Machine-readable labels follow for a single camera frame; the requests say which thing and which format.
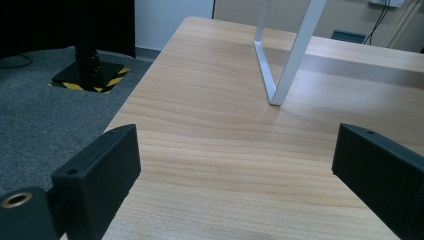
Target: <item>wooden table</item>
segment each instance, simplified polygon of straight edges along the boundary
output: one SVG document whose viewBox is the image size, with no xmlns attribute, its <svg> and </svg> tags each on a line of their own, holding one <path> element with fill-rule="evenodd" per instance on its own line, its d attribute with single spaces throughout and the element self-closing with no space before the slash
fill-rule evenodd
<svg viewBox="0 0 424 240">
<path fill-rule="evenodd" d="M 255 27 L 188 18 L 109 128 L 142 173 L 105 239 L 396 239 L 331 164 L 340 123 L 424 154 L 424 55 L 313 38 L 270 106 Z M 278 79 L 294 34 L 267 30 Z"/>
</svg>

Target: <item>white table frame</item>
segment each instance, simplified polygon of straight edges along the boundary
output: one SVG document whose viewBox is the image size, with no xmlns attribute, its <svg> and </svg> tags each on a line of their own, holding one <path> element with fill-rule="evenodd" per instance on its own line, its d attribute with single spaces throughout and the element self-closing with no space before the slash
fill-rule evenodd
<svg viewBox="0 0 424 240">
<path fill-rule="evenodd" d="M 280 81 L 275 87 L 271 71 L 269 69 L 268 61 L 266 59 L 264 50 L 262 48 L 262 36 L 265 28 L 265 23 L 269 15 L 272 0 L 264 0 L 262 5 L 262 13 L 256 29 L 254 45 L 256 54 L 258 56 L 259 65 L 262 71 L 262 77 L 265 84 L 265 89 L 268 95 L 268 101 L 271 105 L 282 106 L 293 79 L 296 76 L 297 70 L 305 55 L 306 48 L 312 38 L 312 34 L 317 26 L 321 17 L 327 0 L 310 0 L 305 16 L 303 17 L 302 24 L 297 33 L 293 47 L 290 51 L 289 58 L 281 74 Z"/>
</svg>

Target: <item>black cable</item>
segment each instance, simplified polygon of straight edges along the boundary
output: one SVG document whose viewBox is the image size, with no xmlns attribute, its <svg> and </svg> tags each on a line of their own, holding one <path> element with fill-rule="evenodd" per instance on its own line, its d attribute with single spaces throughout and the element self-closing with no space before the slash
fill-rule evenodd
<svg viewBox="0 0 424 240">
<path fill-rule="evenodd" d="M 16 55 L 16 56 L 19 56 L 19 57 L 22 57 L 22 58 L 24 58 L 25 60 L 27 60 L 27 62 L 26 63 L 24 63 L 24 64 L 21 64 L 21 65 L 16 65 L 16 66 L 0 66 L 0 69 L 10 69 L 10 68 L 21 68 L 21 67 L 26 67 L 26 66 L 29 66 L 29 65 L 31 65 L 32 64 L 32 58 L 30 58 L 30 57 L 28 57 L 28 56 L 25 56 L 25 55 Z"/>
<path fill-rule="evenodd" d="M 383 10 L 381 11 L 380 16 L 378 17 L 378 20 L 375 23 L 373 30 L 368 35 L 368 37 L 365 39 L 364 44 L 366 44 L 368 40 L 370 40 L 369 45 L 372 44 L 372 37 L 374 35 L 374 32 L 377 30 L 378 26 L 380 26 L 380 23 L 386 17 L 387 12 L 389 11 L 389 6 L 390 6 L 390 0 L 385 0 Z"/>
</svg>

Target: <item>yellow and black hazard tape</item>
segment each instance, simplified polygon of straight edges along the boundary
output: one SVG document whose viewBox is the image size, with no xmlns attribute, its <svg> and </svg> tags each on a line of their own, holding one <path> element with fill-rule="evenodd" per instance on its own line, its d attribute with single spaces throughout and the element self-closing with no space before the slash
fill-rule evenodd
<svg viewBox="0 0 424 240">
<path fill-rule="evenodd" d="M 110 90 L 112 90 L 113 87 L 116 86 L 123 78 L 124 76 L 130 71 L 129 68 L 122 68 L 121 71 L 119 71 L 115 77 L 113 77 L 112 80 L 108 83 L 108 85 L 104 88 L 98 88 L 98 87 L 87 87 L 87 86 L 80 86 L 75 83 L 67 83 L 67 82 L 51 82 L 49 83 L 49 86 L 53 87 L 61 87 L 61 88 L 68 88 L 72 90 L 78 90 L 78 91 L 90 91 L 90 92 L 99 92 L 99 93 L 109 93 Z"/>
</svg>

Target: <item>electrical outlet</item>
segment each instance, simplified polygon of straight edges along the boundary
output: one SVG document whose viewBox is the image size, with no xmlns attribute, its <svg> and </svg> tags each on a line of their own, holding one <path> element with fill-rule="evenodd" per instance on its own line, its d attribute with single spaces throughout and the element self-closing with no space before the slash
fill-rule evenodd
<svg viewBox="0 0 424 240">
<path fill-rule="evenodd" d="M 385 2 L 389 3 L 389 0 L 370 0 L 370 3 L 383 5 L 383 6 L 384 6 Z M 390 7 L 398 8 L 398 7 L 402 6 L 402 4 L 404 2 L 405 2 L 405 0 L 390 0 Z"/>
</svg>

